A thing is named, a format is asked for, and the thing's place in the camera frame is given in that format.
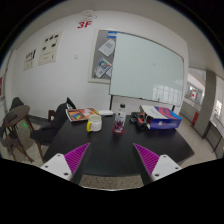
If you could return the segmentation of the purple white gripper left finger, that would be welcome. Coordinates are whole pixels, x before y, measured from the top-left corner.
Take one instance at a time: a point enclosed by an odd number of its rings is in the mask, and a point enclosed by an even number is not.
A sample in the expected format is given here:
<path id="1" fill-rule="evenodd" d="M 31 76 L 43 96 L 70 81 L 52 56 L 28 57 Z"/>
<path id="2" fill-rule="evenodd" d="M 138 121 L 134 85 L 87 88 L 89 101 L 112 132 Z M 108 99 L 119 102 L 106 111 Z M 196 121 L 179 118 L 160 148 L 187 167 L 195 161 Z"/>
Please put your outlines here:
<path id="1" fill-rule="evenodd" d="M 41 168 L 65 180 L 79 184 L 90 156 L 90 144 L 81 145 L 65 155 L 57 153 Z"/>

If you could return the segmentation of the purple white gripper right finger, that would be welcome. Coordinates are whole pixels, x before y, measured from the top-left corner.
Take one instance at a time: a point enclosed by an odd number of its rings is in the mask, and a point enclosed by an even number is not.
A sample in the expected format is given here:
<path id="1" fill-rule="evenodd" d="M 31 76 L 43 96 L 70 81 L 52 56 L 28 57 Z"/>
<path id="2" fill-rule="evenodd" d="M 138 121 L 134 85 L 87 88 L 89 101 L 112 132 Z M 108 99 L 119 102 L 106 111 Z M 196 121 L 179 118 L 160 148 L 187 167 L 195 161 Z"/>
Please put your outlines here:
<path id="1" fill-rule="evenodd" d="M 181 170 L 181 167 L 168 155 L 158 155 L 136 143 L 133 146 L 133 154 L 144 185 Z"/>

